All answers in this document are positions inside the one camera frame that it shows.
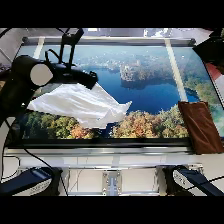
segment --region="brown towel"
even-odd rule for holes
[[[197,154],[224,152],[207,102],[178,102],[178,107]]]

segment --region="crumpled white fabric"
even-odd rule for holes
[[[123,120],[131,103],[119,104],[98,83],[92,90],[81,84],[62,84],[32,100],[28,109],[74,117],[84,128],[105,129],[108,123]]]

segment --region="folded brown fabric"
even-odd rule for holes
[[[207,102],[178,102],[178,107],[196,154],[224,152]]]

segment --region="landscape picture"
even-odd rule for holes
[[[41,59],[49,48],[59,52],[60,46],[45,45]],[[173,47],[173,51],[188,101],[208,102],[218,132],[224,136],[224,111],[202,61],[191,48]],[[64,61],[69,54],[65,49]],[[49,58],[57,61],[52,55]],[[24,139],[188,137],[177,106],[181,99],[166,47],[78,45],[73,63],[96,72],[98,83],[118,103],[132,101],[126,117],[106,129],[86,129],[75,118],[29,112],[19,120]],[[35,97],[58,86],[48,84]]]

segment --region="white circular joint cap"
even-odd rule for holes
[[[30,72],[30,79],[37,86],[47,84],[52,78],[53,74],[45,64],[36,64]]]

